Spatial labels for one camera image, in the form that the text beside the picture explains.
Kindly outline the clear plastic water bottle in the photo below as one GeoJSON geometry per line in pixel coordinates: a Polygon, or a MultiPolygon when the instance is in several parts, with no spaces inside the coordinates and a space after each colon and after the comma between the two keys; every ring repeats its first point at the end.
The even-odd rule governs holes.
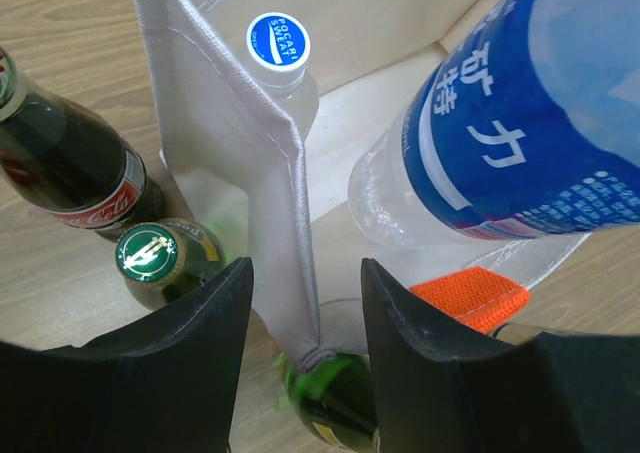
{"type": "Polygon", "coordinates": [[[245,43],[251,74],[307,138],[319,109],[319,93],[308,70],[311,40],[306,28],[289,14],[266,12],[251,21],[245,43]]]}

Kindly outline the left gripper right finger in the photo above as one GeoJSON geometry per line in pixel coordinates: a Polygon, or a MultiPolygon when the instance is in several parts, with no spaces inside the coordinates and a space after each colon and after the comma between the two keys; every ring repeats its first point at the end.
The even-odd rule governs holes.
{"type": "Polygon", "coordinates": [[[361,265],[386,452],[635,452],[639,340],[540,332],[512,345],[361,265]]]}

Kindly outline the beige canvas tote bag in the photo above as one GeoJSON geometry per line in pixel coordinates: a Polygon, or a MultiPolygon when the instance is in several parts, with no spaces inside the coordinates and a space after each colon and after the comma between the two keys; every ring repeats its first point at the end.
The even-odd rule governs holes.
{"type": "Polygon", "coordinates": [[[580,235],[400,253],[366,238],[347,206],[356,160],[472,23],[498,0],[134,0],[165,163],[195,218],[249,256],[253,307],[302,370],[367,350],[360,264],[412,286],[482,266],[526,287],[580,235]],[[311,37],[320,108],[308,139],[252,77],[244,35],[281,11],[311,37]]]}

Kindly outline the blue label water bottle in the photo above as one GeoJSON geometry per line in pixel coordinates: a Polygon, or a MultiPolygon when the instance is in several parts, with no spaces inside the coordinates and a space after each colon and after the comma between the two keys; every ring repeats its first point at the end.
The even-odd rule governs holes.
{"type": "Polygon", "coordinates": [[[370,239],[522,241],[639,221],[639,0],[500,0],[356,162],[370,239]]]}

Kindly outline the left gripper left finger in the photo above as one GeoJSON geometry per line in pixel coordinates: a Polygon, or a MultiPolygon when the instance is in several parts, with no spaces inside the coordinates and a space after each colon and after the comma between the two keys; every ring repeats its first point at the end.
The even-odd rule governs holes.
{"type": "Polygon", "coordinates": [[[81,347],[1,346],[5,452],[224,452],[254,286],[248,258],[81,347]]]}

